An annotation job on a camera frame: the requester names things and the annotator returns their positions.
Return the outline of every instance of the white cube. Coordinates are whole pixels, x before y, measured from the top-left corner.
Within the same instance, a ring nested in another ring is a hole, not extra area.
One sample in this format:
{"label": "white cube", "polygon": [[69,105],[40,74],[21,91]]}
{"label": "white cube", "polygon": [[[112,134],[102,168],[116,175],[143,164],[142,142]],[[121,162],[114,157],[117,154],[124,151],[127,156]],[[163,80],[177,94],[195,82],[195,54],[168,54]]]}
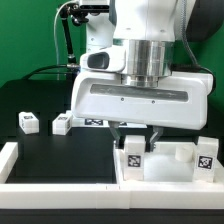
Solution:
{"label": "white cube", "polygon": [[72,128],[72,114],[60,114],[52,126],[54,135],[66,135]]}
{"label": "white cube", "polygon": [[39,133],[39,120],[31,112],[19,113],[19,126],[25,134]]}
{"label": "white cube", "polygon": [[144,153],[144,136],[126,136],[124,143],[124,180],[144,180]]}
{"label": "white cube", "polygon": [[214,181],[218,147],[218,139],[199,137],[195,156],[194,181]]}

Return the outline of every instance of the black table surface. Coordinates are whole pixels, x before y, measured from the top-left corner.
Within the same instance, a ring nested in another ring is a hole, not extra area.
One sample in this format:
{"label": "black table surface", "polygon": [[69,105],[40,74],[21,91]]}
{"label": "black table surface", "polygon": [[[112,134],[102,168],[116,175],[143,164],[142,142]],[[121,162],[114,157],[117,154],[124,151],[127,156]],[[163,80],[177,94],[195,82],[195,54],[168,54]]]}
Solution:
{"label": "black table surface", "polygon": [[[0,88],[0,149],[6,142],[19,144],[19,157],[7,183],[116,183],[113,138],[108,128],[79,127],[72,128],[66,136],[52,135],[52,121],[70,109],[72,87],[70,81],[13,80]],[[37,116],[38,134],[25,135],[19,128],[18,114],[22,111]],[[218,158],[222,162],[223,118],[220,111],[209,105],[205,128],[200,131],[166,128],[161,141],[196,141],[198,136],[219,138]],[[152,128],[122,128],[121,132],[150,137]],[[0,223],[210,223],[212,220],[224,220],[224,211],[0,210]]]}

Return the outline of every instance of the metal cylinder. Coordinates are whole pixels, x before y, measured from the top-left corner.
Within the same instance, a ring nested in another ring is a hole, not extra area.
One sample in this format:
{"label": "metal cylinder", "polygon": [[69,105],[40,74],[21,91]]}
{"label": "metal cylinder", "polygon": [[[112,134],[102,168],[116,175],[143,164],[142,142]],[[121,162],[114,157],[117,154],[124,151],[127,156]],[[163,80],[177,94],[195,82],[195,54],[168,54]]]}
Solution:
{"label": "metal cylinder", "polygon": [[126,50],[124,85],[153,88],[159,77],[171,75],[173,42],[114,39],[113,44]]}

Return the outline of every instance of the black pole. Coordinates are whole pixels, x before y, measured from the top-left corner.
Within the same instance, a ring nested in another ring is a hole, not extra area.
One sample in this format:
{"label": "black pole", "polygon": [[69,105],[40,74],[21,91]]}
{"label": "black pole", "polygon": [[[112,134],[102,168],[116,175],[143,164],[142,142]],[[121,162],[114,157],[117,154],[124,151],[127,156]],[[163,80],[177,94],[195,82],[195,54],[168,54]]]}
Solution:
{"label": "black pole", "polygon": [[[66,48],[68,53],[68,64],[76,64],[77,60],[73,52],[72,40],[71,40],[71,35],[70,35],[70,30],[68,25],[68,13],[65,7],[61,10],[60,17],[61,17],[64,35],[65,35]],[[68,68],[68,74],[66,74],[66,80],[74,81],[77,74],[78,74],[78,70],[73,69],[73,67],[71,66],[71,68]]]}

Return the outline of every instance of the green backdrop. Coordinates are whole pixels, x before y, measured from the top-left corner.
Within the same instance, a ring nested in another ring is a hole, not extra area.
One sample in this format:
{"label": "green backdrop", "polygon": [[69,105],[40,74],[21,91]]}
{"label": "green backdrop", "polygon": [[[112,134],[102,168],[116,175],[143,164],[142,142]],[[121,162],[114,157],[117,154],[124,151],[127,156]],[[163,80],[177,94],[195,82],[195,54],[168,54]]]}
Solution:
{"label": "green backdrop", "polygon": [[[1,0],[0,4],[0,86],[19,79],[32,70],[56,64],[53,23],[56,8],[63,0]],[[66,63],[63,30],[58,21],[61,63]],[[79,57],[85,51],[85,27],[72,28],[74,50]],[[192,44],[192,49],[204,67],[215,72],[216,91],[209,101],[224,111],[224,26],[209,40]],[[174,61],[187,63],[189,59],[182,43],[176,43]]]}

